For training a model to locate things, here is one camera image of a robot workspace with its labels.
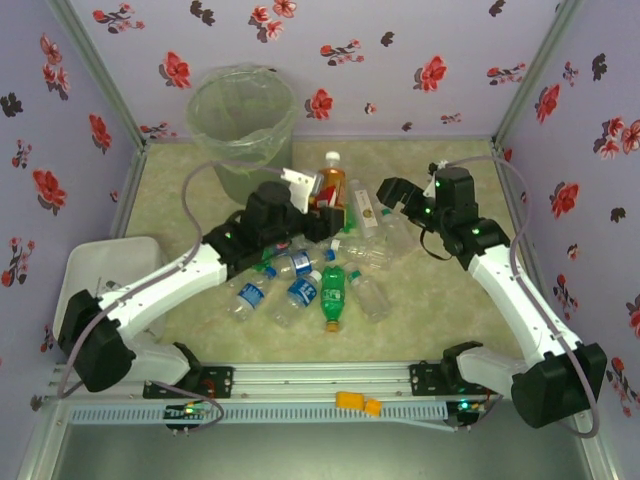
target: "lavender wall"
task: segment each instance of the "lavender wall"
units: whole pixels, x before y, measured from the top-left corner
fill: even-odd
[[[585,3],[504,143],[533,189],[526,202],[548,293],[611,360],[600,410],[628,478],[637,478],[640,65],[630,45],[640,4]]]
[[[192,87],[242,62],[294,87],[298,134],[490,135],[559,5],[70,1],[147,137],[186,136]]]
[[[3,3],[0,52],[0,465],[10,479],[32,397],[60,359],[49,332],[67,257],[108,236],[134,146],[45,2]]]

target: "gray cable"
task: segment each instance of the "gray cable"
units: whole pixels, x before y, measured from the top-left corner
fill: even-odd
[[[477,156],[477,157],[469,157],[469,158],[465,158],[463,160],[456,160],[456,161],[450,162],[450,163],[448,163],[446,165],[445,168],[454,167],[454,166],[457,166],[457,165],[463,165],[465,163],[478,162],[478,161],[481,161],[481,160],[491,160],[494,163],[499,163],[501,165],[504,165],[505,167],[507,167],[509,170],[511,170],[518,177],[520,182],[522,182],[522,186],[524,187],[525,195],[527,194],[527,192],[529,192],[529,187],[528,187],[527,182],[524,179],[523,175],[513,165],[511,165],[509,162],[507,162],[506,160],[503,160],[501,158],[493,157],[493,156],[490,156],[490,155],[481,155],[481,156]],[[524,224],[522,224],[522,226],[518,229],[518,232],[516,233],[516,236],[514,237],[513,242],[511,243],[511,247],[509,249],[509,264],[511,266],[511,273],[513,274],[513,277],[516,279],[516,282],[518,283],[518,285],[520,286],[520,288],[522,289],[524,294],[527,296],[529,301],[535,307],[536,311],[544,319],[545,323],[547,324],[547,327],[549,327],[549,330],[551,330],[553,335],[558,339],[558,342],[560,343],[560,345],[562,346],[564,351],[567,353],[567,357],[571,361],[571,364],[573,365],[573,368],[575,369],[576,373],[578,374],[578,378],[580,379],[580,383],[582,384],[582,388],[584,389],[584,392],[587,395],[587,399],[589,400],[589,408],[591,409],[591,414],[593,416],[593,424],[591,426],[591,430],[589,430],[588,432],[583,433],[583,432],[574,430],[573,428],[565,425],[562,422],[559,422],[559,423],[564,428],[566,428],[571,433],[573,433],[574,435],[577,435],[580,438],[593,438],[598,434],[598,430],[600,428],[600,415],[598,414],[598,406],[597,406],[596,398],[595,398],[595,395],[593,394],[593,390],[591,390],[591,385],[589,385],[589,380],[587,379],[587,376],[584,373],[584,370],[582,369],[582,366],[580,365],[580,362],[576,358],[575,353],[573,353],[573,350],[571,350],[571,347],[569,346],[567,341],[561,336],[560,330],[558,330],[558,328],[556,327],[556,325],[553,322],[553,320],[551,318],[549,318],[549,315],[547,315],[547,312],[544,310],[542,305],[540,305],[540,303],[538,302],[536,297],[529,290],[529,287],[527,287],[527,284],[524,283],[522,278],[520,278],[520,274],[519,274],[518,269],[516,267],[516,254],[517,254],[517,251],[518,251],[518,245],[519,245],[520,241],[522,240],[524,232],[525,232],[526,228],[529,226],[529,222],[530,221],[531,221],[531,206],[529,206],[529,208],[527,208],[527,216],[526,216],[526,219],[524,221]]]
[[[191,210],[189,209],[189,205],[187,203],[187,189],[189,187],[189,184],[191,183],[191,180],[198,175],[201,171],[203,171],[206,168],[210,168],[210,167],[214,167],[217,164],[229,164],[229,165],[239,165],[239,166],[246,166],[249,168],[257,168],[259,170],[264,170],[267,172],[271,172],[271,173],[275,173],[276,175],[280,176],[283,172],[282,169],[278,169],[278,168],[270,168],[270,167],[256,167],[255,165],[248,163],[248,162],[241,162],[241,161],[236,161],[236,160],[224,160],[224,161],[219,161],[219,162],[207,162],[204,163],[200,166],[198,166],[197,168],[195,168],[193,171],[191,171],[189,173],[189,175],[187,175],[184,179],[184,182],[182,183],[182,192],[180,195],[180,199],[182,201],[182,208],[184,210],[185,215],[187,216],[187,218],[189,219],[189,222],[191,222],[191,224],[193,225],[194,229],[196,230],[196,241],[193,245],[193,247],[191,248],[191,250],[189,251],[189,254],[187,255],[187,257],[185,258],[184,262],[182,262],[182,266],[176,266],[174,268],[172,268],[171,270],[168,270],[167,272],[158,275],[157,277],[151,278],[149,280],[147,280],[146,282],[138,285],[136,288],[130,290],[129,292],[125,293],[122,297],[120,297],[116,302],[113,302],[111,305],[107,306],[106,308],[104,308],[98,315],[96,315],[94,317],[93,320],[91,320],[91,322],[89,322],[89,324],[85,327],[85,329],[82,331],[82,333],[78,336],[78,339],[75,342],[75,345],[73,346],[73,348],[71,349],[71,353],[69,354],[69,358],[67,359],[67,364],[65,365],[64,371],[62,373],[62,378],[60,379],[60,384],[58,385],[58,398],[64,399],[67,398],[69,395],[71,395],[73,392],[75,392],[78,388],[80,388],[82,386],[82,382],[78,382],[76,383],[73,387],[71,387],[69,390],[67,390],[66,392],[64,391],[68,381],[69,381],[69,376],[71,375],[71,371],[73,370],[73,365],[76,362],[76,358],[78,357],[78,353],[80,352],[80,349],[82,348],[82,345],[84,345],[84,342],[87,340],[87,337],[91,334],[91,332],[93,331],[93,329],[98,325],[98,323],[100,323],[104,318],[106,318],[113,310],[115,310],[119,305],[123,304],[124,302],[126,302],[127,300],[130,300],[132,297],[134,297],[135,295],[137,295],[138,293],[146,290],[147,288],[163,281],[166,280],[167,278],[171,277],[172,275],[176,274],[177,272],[179,272],[182,268],[184,268],[184,265],[187,265],[189,262],[191,262],[191,260],[193,260],[193,258],[198,254],[198,251],[200,250],[200,245],[202,244],[202,227],[200,227],[200,224],[198,223],[198,221],[196,220],[195,216],[193,215],[193,213],[191,213]],[[212,406],[216,407],[219,411],[220,411],[220,416],[218,418],[216,418],[214,421],[209,422],[205,425],[201,425],[200,427],[197,428],[193,428],[191,429],[191,431],[195,431],[197,429],[200,428],[204,428],[206,426],[209,425],[213,425],[215,423],[218,423],[223,415],[224,415],[224,411],[222,410],[222,407],[220,406],[219,403],[217,403],[215,400],[211,399],[211,398],[207,398],[207,397],[203,397],[201,395],[195,394],[195,393],[191,393],[191,392],[187,392],[186,390],[182,390],[179,389],[177,387],[172,387],[169,385],[166,385],[164,383],[161,382],[153,382],[156,385],[159,385],[163,388],[166,388],[168,390],[172,390],[174,392],[180,393],[182,395],[186,395],[192,398],[196,398],[198,400],[202,400],[202,401],[206,401],[209,402]]]

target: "trash bin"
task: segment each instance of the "trash bin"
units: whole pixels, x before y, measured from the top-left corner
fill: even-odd
[[[291,88],[266,67],[220,69],[208,76],[187,105],[187,127],[212,160],[242,161],[256,167],[292,165],[291,134],[296,120]],[[270,172],[216,165],[225,193],[245,204]]]

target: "beige floor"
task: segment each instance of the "beige floor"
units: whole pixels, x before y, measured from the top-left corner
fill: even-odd
[[[360,178],[373,193],[389,176],[405,177],[426,186],[431,161],[489,153],[484,141],[303,142],[294,146],[294,166],[317,169],[328,150],[339,151],[347,173]],[[156,238],[169,258],[187,251],[194,234],[180,207],[180,188],[185,175],[206,160],[193,145],[153,146],[127,236]],[[481,215],[496,219],[513,236],[493,164],[476,163],[469,170],[475,180]],[[225,196],[213,170],[203,172],[192,182],[188,201],[205,231],[238,209],[238,204]],[[410,228],[417,245],[419,229],[413,225]],[[426,243],[432,250],[443,252],[439,238],[429,238]],[[349,297],[348,288],[342,331],[337,334],[324,332],[319,302],[314,302],[305,317],[289,330],[264,318],[259,310],[248,323],[238,324],[224,312],[232,290],[220,286],[169,312],[163,342],[182,342],[203,362],[436,359],[443,349],[468,340],[520,356],[513,334],[488,295],[455,260],[438,262],[417,248],[390,272],[373,276],[393,304],[392,316],[378,325],[367,322],[353,297]],[[284,288],[285,283],[280,282],[266,302]]]

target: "green soda bottle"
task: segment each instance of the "green soda bottle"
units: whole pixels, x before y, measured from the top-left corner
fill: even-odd
[[[326,267],[322,272],[321,307],[327,319],[327,332],[337,332],[338,319],[344,309],[344,270]]]

